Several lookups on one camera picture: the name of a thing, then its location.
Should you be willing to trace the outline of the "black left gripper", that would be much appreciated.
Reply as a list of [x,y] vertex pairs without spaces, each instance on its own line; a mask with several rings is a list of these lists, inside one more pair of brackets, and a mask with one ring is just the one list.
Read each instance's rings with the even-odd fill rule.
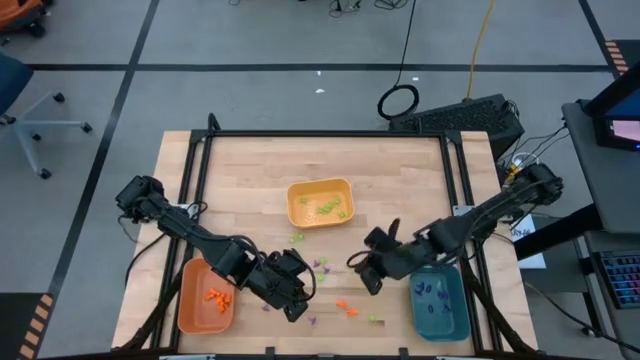
[[273,308],[283,308],[287,320],[296,322],[308,309],[311,295],[304,290],[299,275],[306,272],[307,263],[293,249],[258,252],[253,259],[246,257],[234,274],[239,288],[249,290]]

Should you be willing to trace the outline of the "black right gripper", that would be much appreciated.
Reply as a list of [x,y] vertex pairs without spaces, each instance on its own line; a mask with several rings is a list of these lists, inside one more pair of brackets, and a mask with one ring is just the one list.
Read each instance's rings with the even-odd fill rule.
[[383,278],[400,280],[425,264],[425,246],[420,241],[402,243],[396,239],[399,225],[396,218],[387,231],[375,227],[364,239],[369,252],[357,265],[357,273],[372,296],[381,290]]

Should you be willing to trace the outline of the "orange plastic bin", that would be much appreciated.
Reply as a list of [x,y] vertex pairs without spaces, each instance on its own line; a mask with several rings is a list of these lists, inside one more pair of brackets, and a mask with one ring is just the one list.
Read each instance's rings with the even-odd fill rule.
[[[219,294],[230,295],[232,303],[216,301],[217,296],[211,301],[205,301],[204,297],[211,294],[210,288],[216,289]],[[179,329],[189,335],[225,331],[234,318],[234,297],[235,287],[214,273],[203,258],[189,260],[182,275],[177,321]],[[218,305],[221,304],[227,307],[224,314],[218,312]]]

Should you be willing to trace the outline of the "teal plastic bin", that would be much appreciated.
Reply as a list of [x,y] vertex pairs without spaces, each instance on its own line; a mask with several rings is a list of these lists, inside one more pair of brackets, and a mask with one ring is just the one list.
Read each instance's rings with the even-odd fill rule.
[[470,336],[462,278],[455,267],[423,267],[409,278],[416,332],[430,342],[457,342]]

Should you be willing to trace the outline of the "yellow plastic bin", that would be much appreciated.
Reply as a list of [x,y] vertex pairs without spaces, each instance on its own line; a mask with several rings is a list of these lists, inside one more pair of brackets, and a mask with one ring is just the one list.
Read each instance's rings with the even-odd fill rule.
[[[300,204],[300,197],[307,197],[308,203]],[[342,201],[340,205],[324,213],[319,211],[336,199]],[[355,214],[352,187],[344,178],[294,183],[287,189],[286,202],[289,221],[301,229],[341,225]],[[339,218],[341,211],[347,214],[346,218]]]

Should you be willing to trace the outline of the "black desk leg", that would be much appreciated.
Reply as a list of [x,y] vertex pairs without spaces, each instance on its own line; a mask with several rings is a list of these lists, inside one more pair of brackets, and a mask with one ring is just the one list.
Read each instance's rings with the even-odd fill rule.
[[523,260],[582,236],[585,232],[602,229],[598,210],[591,204],[519,239],[514,243],[515,253],[518,260]]

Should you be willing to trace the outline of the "grey keyboard shelf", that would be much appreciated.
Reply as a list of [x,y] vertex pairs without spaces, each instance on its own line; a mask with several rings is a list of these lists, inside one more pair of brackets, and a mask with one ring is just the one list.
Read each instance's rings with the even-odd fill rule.
[[582,238],[586,250],[579,260],[579,266],[591,296],[588,305],[591,326],[597,336],[608,335],[640,350],[640,307],[618,309],[615,306],[614,295],[606,286],[605,271],[597,263],[598,256],[605,252],[640,254],[640,235],[589,231]]

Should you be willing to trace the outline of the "backlit keyboard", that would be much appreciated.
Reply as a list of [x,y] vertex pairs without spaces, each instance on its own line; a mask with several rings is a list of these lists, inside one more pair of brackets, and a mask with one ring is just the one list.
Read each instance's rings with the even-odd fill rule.
[[597,252],[594,256],[615,307],[640,308],[640,250]]

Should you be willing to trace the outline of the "grey desk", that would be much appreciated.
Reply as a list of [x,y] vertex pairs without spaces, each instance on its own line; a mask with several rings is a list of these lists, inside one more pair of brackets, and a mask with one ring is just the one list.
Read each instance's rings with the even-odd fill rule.
[[600,146],[579,103],[561,110],[603,228],[640,234],[640,152]]

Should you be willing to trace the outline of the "black orange striped floor mat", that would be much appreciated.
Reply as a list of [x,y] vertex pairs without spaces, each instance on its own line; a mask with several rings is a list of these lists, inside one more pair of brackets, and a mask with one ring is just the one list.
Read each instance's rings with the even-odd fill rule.
[[0,293],[0,360],[35,360],[51,317],[50,293]]
[[640,40],[609,40],[604,43],[615,78],[640,64]]

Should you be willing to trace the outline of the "black monitor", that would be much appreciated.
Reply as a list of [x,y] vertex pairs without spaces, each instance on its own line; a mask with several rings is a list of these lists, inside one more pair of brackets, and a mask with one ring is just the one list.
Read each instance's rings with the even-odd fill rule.
[[640,152],[640,62],[582,108],[599,146]]

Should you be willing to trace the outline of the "blue office chair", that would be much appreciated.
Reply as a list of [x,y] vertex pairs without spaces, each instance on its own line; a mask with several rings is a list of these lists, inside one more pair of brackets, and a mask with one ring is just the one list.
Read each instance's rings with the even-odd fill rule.
[[27,118],[28,114],[33,112],[46,101],[51,100],[58,104],[64,103],[66,101],[66,97],[61,92],[49,92],[40,100],[35,102],[22,115],[10,115],[8,113],[10,107],[25,90],[32,79],[33,74],[33,69],[28,65],[8,55],[0,53],[0,126],[8,126],[12,130],[12,133],[17,138],[32,170],[41,179],[46,180],[51,177],[51,172],[40,165],[36,156],[33,142],[40,141],[41,136],[34,131],[34,128],[77,127],[84,133],[91,133],[93,128],[89,123],[81,121],[52,119],[32,120]]

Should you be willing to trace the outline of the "orange chair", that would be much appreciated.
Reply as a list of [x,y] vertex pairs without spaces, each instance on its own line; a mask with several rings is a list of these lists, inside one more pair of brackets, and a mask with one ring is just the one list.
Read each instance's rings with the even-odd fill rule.
[[0,34],[26,31],[35,38],[46,34],[41,18],[55,0],[0,0]]

